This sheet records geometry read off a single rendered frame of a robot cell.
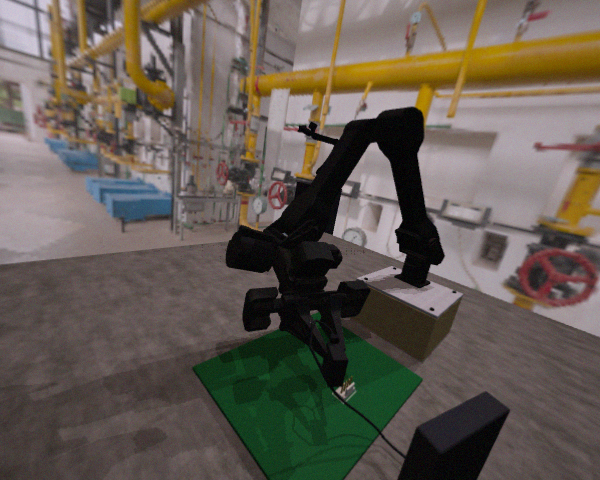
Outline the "green circuit board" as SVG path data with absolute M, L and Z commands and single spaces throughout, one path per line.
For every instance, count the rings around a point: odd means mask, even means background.
M 380 432 L 423 378 L 343 327 L 333 387 Z M 379 435 L 343 404 L 308 345 L 280 329 L 193 366 L 267 480 L 343 480 Z

